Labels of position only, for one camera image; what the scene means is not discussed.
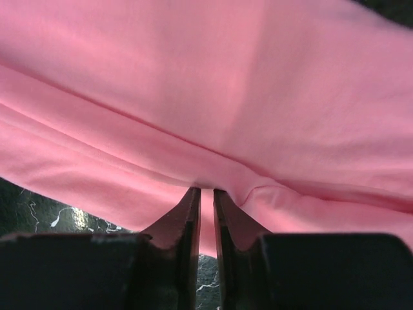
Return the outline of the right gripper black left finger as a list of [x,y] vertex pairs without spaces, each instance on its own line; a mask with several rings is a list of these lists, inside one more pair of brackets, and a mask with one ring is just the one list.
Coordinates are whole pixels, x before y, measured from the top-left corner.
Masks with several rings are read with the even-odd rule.
[[201,190],[180,202],[138,236],[129,309],[194,309],[199,256]]

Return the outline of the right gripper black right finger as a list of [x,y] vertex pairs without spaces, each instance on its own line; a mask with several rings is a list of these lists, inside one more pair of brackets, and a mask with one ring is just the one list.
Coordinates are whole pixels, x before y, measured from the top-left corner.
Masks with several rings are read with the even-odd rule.
[[269,230],[214,190],[214,227],[223,309],[263,309],[268,301],[260,237]]

